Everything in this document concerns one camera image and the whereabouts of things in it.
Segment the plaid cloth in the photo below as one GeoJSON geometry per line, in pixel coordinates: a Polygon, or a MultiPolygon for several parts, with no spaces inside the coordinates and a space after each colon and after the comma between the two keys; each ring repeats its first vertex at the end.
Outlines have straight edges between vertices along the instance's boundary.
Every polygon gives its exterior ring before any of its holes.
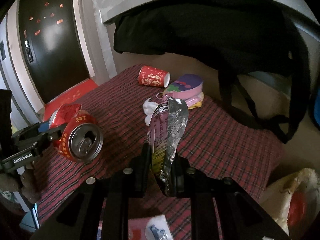
{"type": "MultiPolygon", "coordinates": [[[[140,68],[141,65],[136,65],[124,70],[77,101],[97,118],[104,134],[102,150],[93,161],[74,163],[50,147],[35,164],[41,189],[40,223],[86,178],[110,177],[140,154],[148,129],[142,104],[149,97],[155,101],[155,95],[163,91],[138,85],[140,68]]],[[[282,143],[271,131],[239,124],[207,96],[201,108],[189,111],[188,125],[177,151],[207,176],[232,177],[255,200],[261,196],[271,171],[284,154],[282,143]]],[[[167,198],[153,183],[145,198],[135,201],[140,205],[137,210],[163,213],[174,239],[190,239],[189,200],[167,198]]]]}

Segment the can lid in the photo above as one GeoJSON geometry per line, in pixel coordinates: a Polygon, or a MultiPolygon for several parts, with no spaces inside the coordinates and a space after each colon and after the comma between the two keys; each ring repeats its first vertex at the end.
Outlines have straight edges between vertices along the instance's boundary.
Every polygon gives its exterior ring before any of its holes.
{"type": "Polygon", "coordinates": [[[94,159],[102,148],[103,134],[94,123],[83,123],[70,134],[69,148],[75,158],[88,162],[94,159]]]}

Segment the silver foil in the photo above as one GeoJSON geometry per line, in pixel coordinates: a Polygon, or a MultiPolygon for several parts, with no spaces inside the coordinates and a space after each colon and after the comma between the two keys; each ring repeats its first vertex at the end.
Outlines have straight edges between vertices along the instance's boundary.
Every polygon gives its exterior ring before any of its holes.
{"type": "Polygon", "coordinates": [[[167,128],[166,153],[159,178],[165,184],[165,193],[171,194],[171,166],[176,155],[178,143],[182,138],[189,118],[188,106],[184,100],[168,97],[169,114],[167,128]]]}

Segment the paper cup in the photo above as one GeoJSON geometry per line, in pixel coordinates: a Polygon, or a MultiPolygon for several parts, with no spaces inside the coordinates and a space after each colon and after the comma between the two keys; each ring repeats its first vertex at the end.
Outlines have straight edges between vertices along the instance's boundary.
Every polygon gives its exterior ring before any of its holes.
{"type": "Polygon", "coordinates": [[[144,65],[139,72],[140,85],[166,88],[170,82],[170,73],[155,67],[144,65]]]}

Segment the red doormat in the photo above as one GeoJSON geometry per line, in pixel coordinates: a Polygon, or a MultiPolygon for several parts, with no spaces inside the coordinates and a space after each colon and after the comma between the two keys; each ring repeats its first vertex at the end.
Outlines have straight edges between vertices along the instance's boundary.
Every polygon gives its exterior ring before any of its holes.
{"type": "Polygon", "coordinates": [[[70,104],[97,87],[98,85],[92,79],[87,79],[63,92],[44,106],[43,121],[49,120],[53,112],[63,104],[70,104]]]}

